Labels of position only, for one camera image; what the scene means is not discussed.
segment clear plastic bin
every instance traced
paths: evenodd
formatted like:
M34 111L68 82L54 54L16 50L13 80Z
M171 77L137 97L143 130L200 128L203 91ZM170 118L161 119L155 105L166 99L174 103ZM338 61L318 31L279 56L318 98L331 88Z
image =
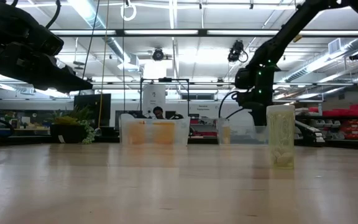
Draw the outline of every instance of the clear plastic bin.
M229 120L218 120L218 140L220 145L249 144L267 145L269 143L268 129L266 126L249 124L229 124Z
M120 116L120 142L122 145L175 145L187 146L190 118L137 119L129 114Z

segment pipe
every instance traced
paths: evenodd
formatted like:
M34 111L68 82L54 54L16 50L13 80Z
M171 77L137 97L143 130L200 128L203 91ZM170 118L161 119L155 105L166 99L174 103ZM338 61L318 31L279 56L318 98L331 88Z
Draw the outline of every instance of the pipe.
M348 40L345 43L341 43L341 45L343 46L341 46L342 53L339 52L339 55L330 55L329 50L325 50L317 56L307 60L302 65L290 70L285 75L286 78L283 78L283 80L280 80L280 82L292 82L293 80L296 80L303 75L307 75L315 70L323 68L332 62L335 62L335 60L339 57L348 57L358 52L358 38Z
M105 29L106 25L99 15L96 15L95 3L92 0L67 0L77 13L86 21L86 23L95 29ZM93 22L96 17L96 23L93 27ZM107 43L111 52L120 60L121 63L130 62L130 56L122 49L118 42L112 37L102 37Z

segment desk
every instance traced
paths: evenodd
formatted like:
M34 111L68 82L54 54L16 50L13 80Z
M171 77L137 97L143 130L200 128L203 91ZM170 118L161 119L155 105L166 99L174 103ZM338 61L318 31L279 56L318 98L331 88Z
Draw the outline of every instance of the desk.
M0 147L0 223L358 224L358 150L263 146Z

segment plastic container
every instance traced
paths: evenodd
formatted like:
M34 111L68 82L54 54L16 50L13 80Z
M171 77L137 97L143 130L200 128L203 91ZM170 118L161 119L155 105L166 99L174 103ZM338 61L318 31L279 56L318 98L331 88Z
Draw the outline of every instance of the plastic container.
M187 146L190 118L137 119L129 114L120 116L120 142L128 145Z
M218 120L218 141L220 145L267 145L268 133L265 126L240 123L233 125L229 120Z
M267 107L268 146L273 168L293 169L295 146L295 107L275 105Z

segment sign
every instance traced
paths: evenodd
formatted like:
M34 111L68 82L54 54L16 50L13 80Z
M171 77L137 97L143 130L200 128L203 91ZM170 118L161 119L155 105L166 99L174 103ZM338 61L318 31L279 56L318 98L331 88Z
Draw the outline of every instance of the sign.
M165 111L165 85L150 84L143 90L143 114L154 116L153 109L156 106L161 107Z

